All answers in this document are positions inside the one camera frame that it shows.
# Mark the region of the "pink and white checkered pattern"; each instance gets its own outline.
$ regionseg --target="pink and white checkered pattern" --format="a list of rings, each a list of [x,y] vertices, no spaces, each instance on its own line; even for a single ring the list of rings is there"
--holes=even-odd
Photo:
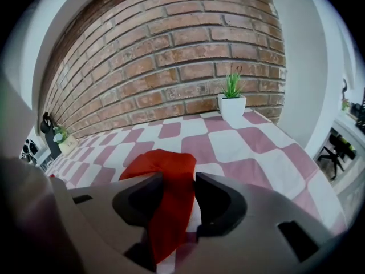
[[[209,112],[91,135],[80,140],[69,156],[58,157],[46,174],[63,179],[68,188],[115,182],[138,155],[158,148],[192,154],[196,171],[280,192],[333,233],[346,229],[340,202],[315,162],[292,138],[251,109],[234,123]],[[200,223],[195,202],[187,243],[161,262],[157,273],[173,272],[191,252]]]

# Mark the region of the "black object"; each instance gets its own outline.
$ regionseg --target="black object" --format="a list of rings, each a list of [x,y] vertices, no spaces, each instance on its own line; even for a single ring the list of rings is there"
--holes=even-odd
[[[347,91],[347,82],[346,80],[343,80],[344,87],[342,88],[342,100],[344,100],[344,93]]]
[[[318,246],[295,221],[283,222],[278,225],[278,228],[300,262],[307,260],[318,251]]]
[[[235,229],[244,218],[247,205],[244,197],[203,173],[196,173],[195,197],[201,210],[202,224],[197,229],[200,236],[223,236]],[[164,194],[162,173],[156,173],[115,195],[112,206],[115,212],[129,225],[148,228],[148,223],[158,208]],[[142,241],[136,243],[124,255],[152,272],[156,264],[145,231]]]
[[[35,146],[32,140],[25,140],[25,143],[29,144],[29,150],[35,155],[38,152],[37,147]]]
[[[236,190],[205,176],[195,175],[195,198],[201,211],[201,225],[197,239],[201,236],[224,236],[235,229],[245,217],[247,205],[244,197]]]
[[[61,154],[61,150],[59,149],[58,144],[53,141],[53,138],[55,136],[55,131],[53,130],[53,128],[54,123],[48,113],[45,112],[43,115],[43,120],[40,124],[40,130],[46,136],[46,142],[49,149],[51,150],[51,156],[53,157],[53,159],[56,159],[57,156]]]
[[[365,134],[365,92],[364,92],[364,97],[363,97],[363,103],[362,103],[361,108],[358,113],[358,121],[356,122],[356,126],[357,126],[357,128],[360,129],[360,131],[362,133]]]
[[[349,158],[354,159],[356,156],[356,153],[350,149],[351,144],[343,143],[340,137],[341,136],[336,137],[333,134],[330,135],[330,143],[334,146],[336,153],[333,153],[324,146],[322,150],[325,149],[329,155],[320,155],[318,158],[318,161],[320,161],[322,158],[332,160],[335,169],[335,175],[331,178],[331,180],[334,180],[337,177],[337,166],[339,166],[340,169],[344,171],[338,158],[343,159],[345,155],[347,155]]]
[[[161,172],[152,178],[135,184],[115,195],[112,206],[115,212],[129,225],[141,226],[146,229],[142,241],[134,244],[124,255],[152,272],[156,271],[152,248],[149,243],[147,228],[155,210],[164,195],[164,182]]]
[[[92,197],[90,195],[81,195],[81,196],[73,197],[72,199],[75,202],[75,204],[80,204],[80,203],[91,200]]]

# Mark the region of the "black chair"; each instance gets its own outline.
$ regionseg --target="black chair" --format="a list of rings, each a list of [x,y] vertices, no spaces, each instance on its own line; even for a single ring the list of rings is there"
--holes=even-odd
[[[324,146],[321,152],[323,151],[323,149],[325,149],[329,155],[320,155],[318,161],[320,161],[322,158],[332,160],[335,169],[335,175],[331,178],[331,180],[334,180],[337,177],[337,166],[339,166],[340,169],[344,171],[338,158],[344,159],[344,157],[347,155],[350,159],[354,159],[356,157],[356,151],[351,150],[350,149],[351,144],[344,143],[341,140],[341,136],[336,137],[335,135],[331,134],[330,143],[334,146],[336,153],[333,153],[327,147]]]

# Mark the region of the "small potted plant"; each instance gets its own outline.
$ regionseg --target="small potted plant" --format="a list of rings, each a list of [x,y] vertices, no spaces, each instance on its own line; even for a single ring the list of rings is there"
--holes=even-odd
[[[246,98],[241,95],[241,89],[237,88],[240,73],[238,68],[234,73],[227,73],[226,88],[223,88],[223,94],[218,95],[218,106],[224,121],[235,120],[244,114]]]
[[[348,109],[351,107],[350,102],[348,101],[347,98],[342,100],[342,110],[343,111],[348,111]]]
[[[55,131],[53,141],[58,144],[63,155],[68,155],[78,145],[78,141],[60,125],[55,126],[53,130]]]

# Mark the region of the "red fabric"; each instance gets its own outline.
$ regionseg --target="red fabric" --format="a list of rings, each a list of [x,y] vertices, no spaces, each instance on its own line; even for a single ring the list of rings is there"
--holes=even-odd
[[[184,243],[195,197],[195,164],[196,159],[191,154],[158,149],[139,155],[119,177],[124,180],[150,172],[163,173],[164,196],[148,225],[156,263]]]

